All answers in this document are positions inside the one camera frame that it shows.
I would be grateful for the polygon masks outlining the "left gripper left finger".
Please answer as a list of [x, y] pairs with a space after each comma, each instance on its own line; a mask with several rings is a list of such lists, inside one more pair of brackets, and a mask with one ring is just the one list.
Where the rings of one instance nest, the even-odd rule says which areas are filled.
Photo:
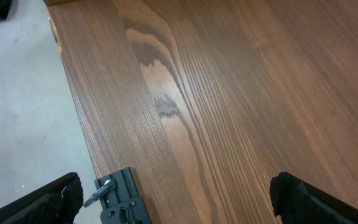
[[83, 206], [83, 188], [76, 172], [0, 208], [0, 224], [73, 223]]

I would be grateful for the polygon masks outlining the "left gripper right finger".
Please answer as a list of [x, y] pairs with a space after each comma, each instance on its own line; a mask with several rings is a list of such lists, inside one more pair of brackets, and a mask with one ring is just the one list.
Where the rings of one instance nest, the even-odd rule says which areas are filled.
[[283, 224], [358, 223], [358, 209], [288, 172], [271, 179], [269, 193], [273, 213]]

